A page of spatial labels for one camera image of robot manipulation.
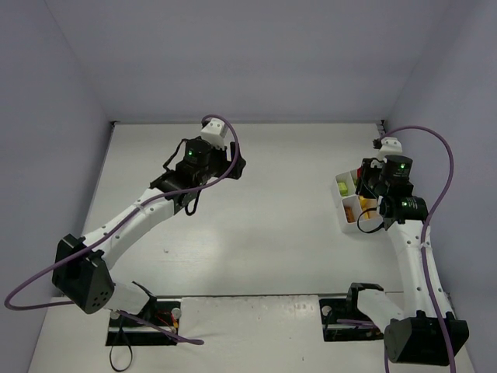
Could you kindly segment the light green lego brick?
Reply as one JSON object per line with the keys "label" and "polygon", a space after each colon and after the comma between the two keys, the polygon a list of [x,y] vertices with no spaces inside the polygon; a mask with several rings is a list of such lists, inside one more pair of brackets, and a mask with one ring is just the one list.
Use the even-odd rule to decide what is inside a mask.
{"label": "light green lego brick", "polygon": [[337,187],[341,197],[346,197],[349,195],[349,189],[345,182],[338,182]]}

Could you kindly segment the brown lego brick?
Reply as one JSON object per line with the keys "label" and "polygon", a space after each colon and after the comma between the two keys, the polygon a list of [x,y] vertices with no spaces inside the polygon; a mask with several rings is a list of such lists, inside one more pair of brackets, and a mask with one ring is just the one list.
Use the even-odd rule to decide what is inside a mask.
{"label": "brown lego brick", "polygon": [[352,226],[355,225],[357,222],[359,222],[360,225],[373,226],[381,222],[379,214],[372,207],[363,209],[362,211],[359,211],[357,214],[353,211],[351,207],[344,207],[344,213],[345,213],[345,219],[344,219],[345,226]]}

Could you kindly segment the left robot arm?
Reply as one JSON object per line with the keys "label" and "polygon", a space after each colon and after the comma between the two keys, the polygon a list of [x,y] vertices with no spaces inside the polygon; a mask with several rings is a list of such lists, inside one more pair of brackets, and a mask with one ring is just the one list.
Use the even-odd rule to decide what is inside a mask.
{"label": "left robot arm", "polygon": [[84,313],[100,309],[140,313],[151,295],[137,284],[111,278],[117,260],[156,225],[196,205],[208,183],[241,177],[246,161],[238,142],[224,148],[200,137],[181,143],[182,160],[174,168],[164,165],[165,172],[131,206],[103,227],[80,238],[66,235],[57,244],[52,283]]}

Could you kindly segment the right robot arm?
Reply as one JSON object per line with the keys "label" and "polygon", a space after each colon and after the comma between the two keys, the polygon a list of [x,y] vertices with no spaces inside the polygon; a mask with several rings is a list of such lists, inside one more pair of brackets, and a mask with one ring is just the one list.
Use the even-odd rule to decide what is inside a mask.
{"label": "right robot arm", "polygon": [[413,195],[412,160],[386,155],[364,159],[357,171],[356,194],[373,198],[373,211],[394,247],[401,272],[404,305],[398,307],[378,284],[353,283],[346,302],[352,315],[364,315],[384,336],[391,363],[448,367],[469,337],[444,294],[429,239],[429,209]]}

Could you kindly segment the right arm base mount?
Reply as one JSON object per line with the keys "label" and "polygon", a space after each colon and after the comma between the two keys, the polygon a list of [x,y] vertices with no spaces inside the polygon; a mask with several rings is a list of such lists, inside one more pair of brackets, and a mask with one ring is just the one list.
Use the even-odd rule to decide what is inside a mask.
{"label": "right arm base mount", "polygon": [[363,342],[384,339],[384,334],[358,307],[358,295],[364,290],[383,291],[378,284],[351,283],[344,295],[326,295],[318,299],[322,336],[325,342]]}

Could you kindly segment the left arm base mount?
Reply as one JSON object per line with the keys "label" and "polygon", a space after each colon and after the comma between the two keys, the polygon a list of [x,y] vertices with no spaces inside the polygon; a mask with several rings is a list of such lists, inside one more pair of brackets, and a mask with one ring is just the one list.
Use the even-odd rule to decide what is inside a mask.
{"label": "left arm base mount", "polygon": [[[179,334],[180,318],[182,316],[179,299],[159,299],[145,286],[133,282],[147,296],[148,302],[132,319],[123,315],[109,318],[106,345],[110,347],[109,365],[114,372],[126,372],[134,360],[133,347],[176,346],[178,341],[149,325],[168,331],[168,334]],[[129,352],[129,362],[119,368],[114,363],[113,350],[115,347],[126,347]]]}

